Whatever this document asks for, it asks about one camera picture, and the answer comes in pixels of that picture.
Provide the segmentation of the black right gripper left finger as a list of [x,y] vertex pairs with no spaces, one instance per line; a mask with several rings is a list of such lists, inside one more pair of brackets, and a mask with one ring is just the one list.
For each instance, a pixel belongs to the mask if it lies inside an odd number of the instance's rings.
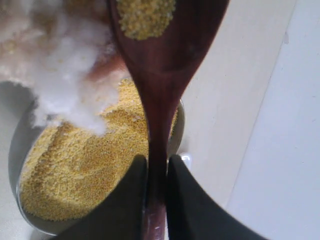
[[57,240],[141,240],[147,161],[137,155],[108,197],[89,215],[56,236]]

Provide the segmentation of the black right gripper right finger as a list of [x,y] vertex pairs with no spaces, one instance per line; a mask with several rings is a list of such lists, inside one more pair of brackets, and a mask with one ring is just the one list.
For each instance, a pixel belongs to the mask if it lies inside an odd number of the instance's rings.
[[179,155],[168,162],[166,212],[171,240],[262,240],[214,202]]

